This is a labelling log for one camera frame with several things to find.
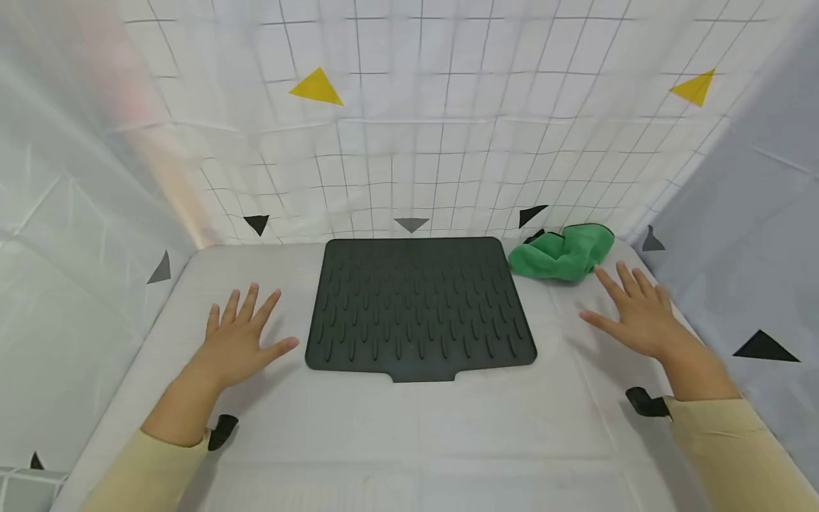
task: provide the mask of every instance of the green towel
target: green towel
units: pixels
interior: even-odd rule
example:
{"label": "green towel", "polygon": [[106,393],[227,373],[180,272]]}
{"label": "green towel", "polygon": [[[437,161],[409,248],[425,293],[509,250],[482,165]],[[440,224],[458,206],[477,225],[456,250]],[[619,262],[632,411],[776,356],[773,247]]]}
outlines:
{"label": "green towel", "polygon": [[577,224],[563,234],[543,233],[515,247],[509,264],[517,274],[531,278],[580,281],[609,253],[614,233],[601,224]]}

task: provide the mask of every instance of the white table surface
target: white table surface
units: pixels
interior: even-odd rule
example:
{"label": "white table surface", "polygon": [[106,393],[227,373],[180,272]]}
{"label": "white table surface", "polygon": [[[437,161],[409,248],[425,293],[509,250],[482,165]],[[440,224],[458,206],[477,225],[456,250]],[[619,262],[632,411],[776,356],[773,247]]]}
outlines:
{"label": "white table surface", "polygon": [[[513,243],[506,243],[510,250]],[[188,263],[53,510],[77,510],[197,349],[208,308],[233,288],[283,291],[267,342],[303,343],[228,390],[215,408],[239,418],[181,510],[706,510],[665,419],[624,396],[667,394],[653,361],[577,317],[613,314],[592,276],[579,284],[515,276],[538,357],[523,367],[395,384],[385,374],[308,369],[323,245],[212,247]],[[645,270],[617,241],[604,262]]]}

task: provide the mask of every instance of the silicone drying mat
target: silicone drying mat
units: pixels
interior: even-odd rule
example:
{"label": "silicone drying mat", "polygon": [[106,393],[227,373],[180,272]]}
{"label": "silicone drying mat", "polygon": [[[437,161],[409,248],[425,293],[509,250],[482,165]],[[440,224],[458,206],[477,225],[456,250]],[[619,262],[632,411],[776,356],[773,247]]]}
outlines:
{"label": "silicone drying mat", "polygon": [[324,248],[305,352],[312,369],[446,381],[536,357],[496,238],[338,239]]}

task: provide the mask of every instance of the yellow triangle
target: yellow triangle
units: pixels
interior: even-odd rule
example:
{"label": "yellow triangle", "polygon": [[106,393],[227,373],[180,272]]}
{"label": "yellow triangle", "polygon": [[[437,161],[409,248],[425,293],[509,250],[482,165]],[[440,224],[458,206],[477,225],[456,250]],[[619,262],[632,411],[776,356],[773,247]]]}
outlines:
{"label": "yellow triangle", "polygon": [[671,92],[695,105],[702,106],[705,103],[705,95],[708,93],[708,86],[711,85],[714,71],[716,68],[687,82],[675,85],[671,88]]}
{"label": "yellow triangle", "polygon": [[290,94],[306,97],[317,102],[335,103],[344,106],[342,99],[336,94],[336,89],[330,84],[330,80],[327,79],[324,70],[320,67],[317,67],[315,71],[310,73],[310,76],[294,87]]}

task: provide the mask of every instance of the beige sleeve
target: beige sleeve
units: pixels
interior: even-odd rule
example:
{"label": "beige sleeve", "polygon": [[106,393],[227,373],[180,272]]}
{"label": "beige sleeve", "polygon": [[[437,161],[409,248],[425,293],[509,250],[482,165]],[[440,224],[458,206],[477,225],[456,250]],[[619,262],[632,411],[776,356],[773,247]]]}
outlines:
{"label": "beige sleeve", "polygon": [[207,455],[210,431],[190,448],[157,441],[142,430],[85,498],[82,512],[173,512]]}
{"label": "beige sleeve", "polygon": [[819,510],[811,484],[746,400],[665,401],[714,512]]}

